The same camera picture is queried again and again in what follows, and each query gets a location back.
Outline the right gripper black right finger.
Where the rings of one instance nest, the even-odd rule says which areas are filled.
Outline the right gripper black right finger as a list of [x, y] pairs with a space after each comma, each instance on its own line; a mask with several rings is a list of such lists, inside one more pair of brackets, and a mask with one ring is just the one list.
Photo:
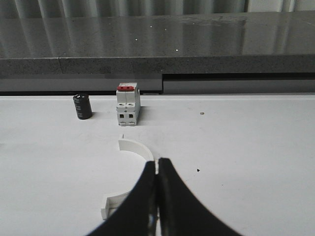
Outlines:
[[168, 158], [158, 161], [158, 195], [163, 236], [238, 236], [193, 195]]

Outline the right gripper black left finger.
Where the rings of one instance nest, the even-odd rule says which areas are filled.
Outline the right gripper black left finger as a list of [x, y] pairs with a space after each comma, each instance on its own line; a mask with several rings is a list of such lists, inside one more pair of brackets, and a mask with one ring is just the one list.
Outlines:
[[157, 198], [155, 163], [149, 161], [136, 185], [117, 210], [91, 236], [155, 236]]

